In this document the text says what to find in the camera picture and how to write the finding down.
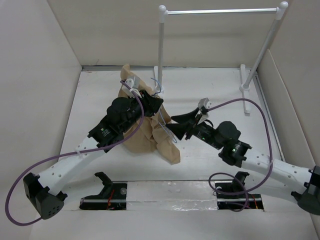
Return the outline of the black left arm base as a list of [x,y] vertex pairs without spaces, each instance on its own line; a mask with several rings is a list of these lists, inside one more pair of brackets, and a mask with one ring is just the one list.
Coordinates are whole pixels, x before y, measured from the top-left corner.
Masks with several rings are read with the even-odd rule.
[[104,172],[94,174],[103,185],[99,194],[81,198],[79,208],[87,211],[122,211],[127,209],[127,182],[113,182]]

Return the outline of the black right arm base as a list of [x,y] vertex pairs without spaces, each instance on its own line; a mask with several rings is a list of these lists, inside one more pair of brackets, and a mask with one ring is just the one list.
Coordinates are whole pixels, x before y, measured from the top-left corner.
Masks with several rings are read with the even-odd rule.
[[218,210],[263,210],[263,201],[260,194],[244,193],[244,188],[249,189],[246,180],[250,176],[248,172],[239,171],[232,176],[228,173],[220,173],[230,179],[214,180],[218,173],[212,174],[208,183],[213,190],[212,195],[216,197]]

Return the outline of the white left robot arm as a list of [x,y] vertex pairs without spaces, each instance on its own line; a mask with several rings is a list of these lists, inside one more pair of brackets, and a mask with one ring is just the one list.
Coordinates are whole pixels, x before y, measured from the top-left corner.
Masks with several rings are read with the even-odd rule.
[[28,173],[23,178],[24,190],[43,220],[52,218],[64,206],[67,194],[64,186],[92,161],[107,153],[124,139],[124,134],[143,117],[152,117],[160,109],[163,99],[151,96],[146,90],[138,98],[117,97],[106,110],[106,116],[88,132],[76,148],[77,154],[58,160],[50,168]]

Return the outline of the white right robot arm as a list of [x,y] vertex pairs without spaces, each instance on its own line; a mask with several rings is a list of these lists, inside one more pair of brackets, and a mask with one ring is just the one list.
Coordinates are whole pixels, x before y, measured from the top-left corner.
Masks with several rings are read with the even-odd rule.
[[247,192],[269,195],[297,204],[302,210],[320,214],[320,168],[295,166],[252,149],[239,140],[241,132],[230,121],[217,128],[209,120],[202,120],[199,110],[173,116],[166,127],[179,139],[196,137],[220,150],[218,156],[228,165],[241,170],[228,185],[218,189],[220,196],[232,199],[245,197]]

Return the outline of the beige t shirt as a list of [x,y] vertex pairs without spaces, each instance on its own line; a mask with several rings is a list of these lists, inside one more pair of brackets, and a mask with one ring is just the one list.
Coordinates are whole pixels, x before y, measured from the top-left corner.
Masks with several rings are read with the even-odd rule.
[[[161,113],[166,124],[171,122],[171,117],[164,106]],[[144,117],[141,127],[123,145],[133,154],[158,153],[171,165],[181,162],[180,150],[160,126],[162,119],[159,112],[152,117]]]

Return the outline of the blue wire hanger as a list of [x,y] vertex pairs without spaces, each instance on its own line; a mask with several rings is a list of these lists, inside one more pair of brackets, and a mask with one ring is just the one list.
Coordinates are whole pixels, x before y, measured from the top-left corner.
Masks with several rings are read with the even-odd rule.
[[[150,78],[151,80],[153,80],[155,82],[155,88],[154,88],[154,93],[152,94],[153,97],[156,97],[158,94],[160,94],[162,92],[162,86],[160,84],[160,82],[151,77]],[[160,118],[162,120],[162,122],[159,123],[159,125],[161,126],[161,128],[166,132],[166,134],[171,138],[171,140],[177,144],[178,141],[177,139],[175,138],[175,136],[173,135],[173,133],[166,127],[166,121],[165,121],[165,118],[163,117],[162,115],[162,112],[161,112],[162,108],[160,107],[160,110],[159,110],[159,115],[160,115]]]

